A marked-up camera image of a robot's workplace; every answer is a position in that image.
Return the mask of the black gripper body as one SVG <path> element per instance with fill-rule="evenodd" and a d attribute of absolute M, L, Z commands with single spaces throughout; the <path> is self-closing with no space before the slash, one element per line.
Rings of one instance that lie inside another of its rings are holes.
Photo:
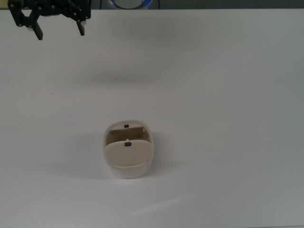
<path fill-rule="evenodd" d="M 23 7 L 31 9 L 41 16 L 52 16 L 73 14 L 73 7 L 70 0 L 24 0 Z"/>

